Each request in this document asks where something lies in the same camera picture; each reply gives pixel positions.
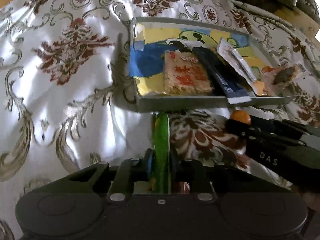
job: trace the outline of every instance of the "open box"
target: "open box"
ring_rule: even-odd
[[[226,38],[231,44],[234,44],[235,48],[249,65],[252,68],[256,68],[258,74],[263,66],[271,66],[273,68],[278,66],[277,61],[262,49],[262,45],[252,38],[252,36],[222,26],[183,19],[156,17],[133,18],[130,26],[131,49],[143,50],[144,46],[151,44],[151,41],[154,41],[152,44],[158,43],[159,46],[177,44],[180,41],[186,42],[188,39],[193,38],[192,35],[195,36],[195,39],[203,36],[203,38],[198,40],[202,40],[203,43],[216,43],[216,45],[221,37]],[[155,67],[155,64],[150,63],[145,67],[148,68],[147,71],[150,71]],[[140,77],[137,77],[134,72],[130,74],[135,77],[136,105],[139,112],[179,111],[183,109],[231,106],[281,105],[289,103],[296,97],[289,88],[283,91],[282,94],[284,96],[278,97],[257,97],[251,92],[250,102],[231,105],[225,96],[172,96],[162,93],[152,93],[152,90],[146,91],[148,87],[145,84],[148,82],[154,85],[156,80],[161,79],[161,73],[153,76]]]

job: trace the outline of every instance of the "patterned tablecloth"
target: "patterned tablecloth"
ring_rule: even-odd
[[[320,54],[287,22],[231,0],[13,0],[0,10],[0,239],[22,233],[19,198],[99,160],[118,165],[152,146],[153,114],[134,111],[128,77],[128,26],[134,16],[202,21],[251,34],[280,65],[307,75],[288,105],[246,107],[266,119],[320,125]],[[234,109],[170,114],[171,143],[181,157],[228,163],[289,187],[250,160],[227,134]]]

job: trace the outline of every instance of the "screw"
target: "screw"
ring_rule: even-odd
[[[110,199],[112,201],[124,201],[125,200],[125,195],[123,195],[122,193],[113,193],[110,196]]]
[[[200,193],[198,195],[198,199],[202,201],[209,201],[209,200],[212,200],[213,197],[210,193]]]

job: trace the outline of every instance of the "tray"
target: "tray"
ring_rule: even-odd
[[[155,18],[155,17],[135,17],[131,20],[130,25],[130,41],[131,46],[134,46],[135,41],[135,27],[136,24],[143,24],[146,28],[180,28],[193,30],[218,30],[230,33],[231,35],[240,35],[247,38],[248,46],[252,49],[256,57],[258,57],[266,65],[277,67],[278,63],[273,59],[252,36],[236,30],[228,29],[218,25],[212,25],[203,22],[195,22],[184,19],[172,18]],[[218,107],[232,107],[232,106],[267,106],[267,105],[281,105],[287,104],[296,98],[290,89],[284,90],[284,96],[280,97],[256,97],[251,94],[252,101],[231,105],[225,96],[170,96],[170,95],[140,95],[135,79],[135,94],[136,106],[139,112],[153,112],[153,111],[179,111],[184,109],[196,108],[218,108]]]

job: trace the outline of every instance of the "orange ball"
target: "orange ball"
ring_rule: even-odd
[[[248,125],[251,124],[251,117],[250,115],[243,110],[236,110],[232,113],[232,115],[230,116],[230,119],[239,121],[239,122],[243,122],[246,123]]]

